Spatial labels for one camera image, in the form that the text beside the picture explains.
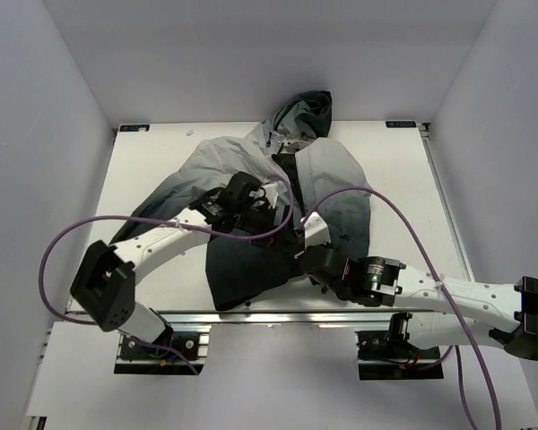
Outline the grey black gradient jacket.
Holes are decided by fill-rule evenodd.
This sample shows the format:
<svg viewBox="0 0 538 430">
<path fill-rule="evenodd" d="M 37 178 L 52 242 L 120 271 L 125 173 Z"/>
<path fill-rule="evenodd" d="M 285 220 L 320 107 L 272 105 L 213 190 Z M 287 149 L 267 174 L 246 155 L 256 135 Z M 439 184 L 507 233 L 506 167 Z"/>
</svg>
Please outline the grey black gradient jacket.
<svg viewBox="0 0 538 430">
<path fill-rule="evenodd" d="M 279 175 L 294 192 L 294 225 L 313 206 L 327 223 L 335 250 L 353 260 L 369 254 L 369 197 L 360 191 L 367 179 L 360 163 L 329 138 L 332 95 L 302 92 L 243 138 L 200 142 L 181 168 L 134 210 L 113 236 L 121 242 L 150 226 L 141 218 L 169 220 L 203 193 L 226 185 L 239 171 L 264 180 Z M 261 293 L 298 277 L 298 262 L 282 249 L 225 237 L 206 248 L 205 275 L 218 311 L 229 311 Z"/>
</svg>

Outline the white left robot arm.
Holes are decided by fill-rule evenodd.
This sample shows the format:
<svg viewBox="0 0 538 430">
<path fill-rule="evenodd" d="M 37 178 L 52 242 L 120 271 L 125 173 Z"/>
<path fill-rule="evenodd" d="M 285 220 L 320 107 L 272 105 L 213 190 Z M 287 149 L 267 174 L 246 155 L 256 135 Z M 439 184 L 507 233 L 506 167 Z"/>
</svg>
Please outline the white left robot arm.
<svg viewBox="0 0 538 430">
<path fill-rule="evenodd" d="M 273 235 L 280 178 L 262 183 L 245 172 L 189 203 L 176 217 L 153 222 L 152 229 L 108 245 L 87 248 L 70 293 L 103 331 L 119 331 L 138 341 L 151 357 L 163 357 L 173 330 L 155 311 L 137 302 L 138 284 L 154 270 L 185 252 L 223 237 L 235 228 L 241 239 Z"/>
</svg>

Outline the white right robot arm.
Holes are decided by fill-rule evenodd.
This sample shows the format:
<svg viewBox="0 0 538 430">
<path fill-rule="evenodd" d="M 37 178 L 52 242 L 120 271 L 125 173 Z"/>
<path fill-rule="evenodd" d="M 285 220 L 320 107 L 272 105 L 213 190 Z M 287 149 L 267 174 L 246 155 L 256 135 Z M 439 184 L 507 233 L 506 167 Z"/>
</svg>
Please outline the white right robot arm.
<svg viewBox="0 0 538 430">
<path fill-rule="evenodd" d="M 473 336 L 483 346 L 538 361 L 538 279 L 486 284 L 433 279 L 397 260 L 354 261 L 324 245 L 308 247 L 300 268 L 339 299 L 366 307 L 397 307 L 388 349 L 408 357 L 416 349 L 462 345 Z"/>
</svg>

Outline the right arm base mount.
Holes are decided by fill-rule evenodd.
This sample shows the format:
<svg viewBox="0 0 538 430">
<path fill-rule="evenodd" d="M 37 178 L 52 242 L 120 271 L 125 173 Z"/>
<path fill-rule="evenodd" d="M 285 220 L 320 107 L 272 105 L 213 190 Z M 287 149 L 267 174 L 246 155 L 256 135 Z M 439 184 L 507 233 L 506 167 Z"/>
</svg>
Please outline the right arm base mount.
<svg viewBox="0 0 538 430">
<path fill-rule="evenodd" d="M 419 349 L 406 329 L 410 313 L 394 314 L 384 331 L 357 331 L 358 372 L 361 381 L 442 380 L 438 347 Z"/>
</svg>

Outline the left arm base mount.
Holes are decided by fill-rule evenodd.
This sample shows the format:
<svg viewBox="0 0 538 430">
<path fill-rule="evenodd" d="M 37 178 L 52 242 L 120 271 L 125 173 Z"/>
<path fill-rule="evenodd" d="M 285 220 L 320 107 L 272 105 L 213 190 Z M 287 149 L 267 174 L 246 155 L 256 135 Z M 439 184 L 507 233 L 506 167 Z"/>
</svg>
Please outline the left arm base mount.
<svg viewBox="0 0 538 430">
<path fill-rule="evenodd" d="M 118 330 L 119 342 L 113 368 L 122 375 L 199 375 L 208 355 L 212 326 L 203 323 L 173 322 L 153 343 Z"/>
</svg>

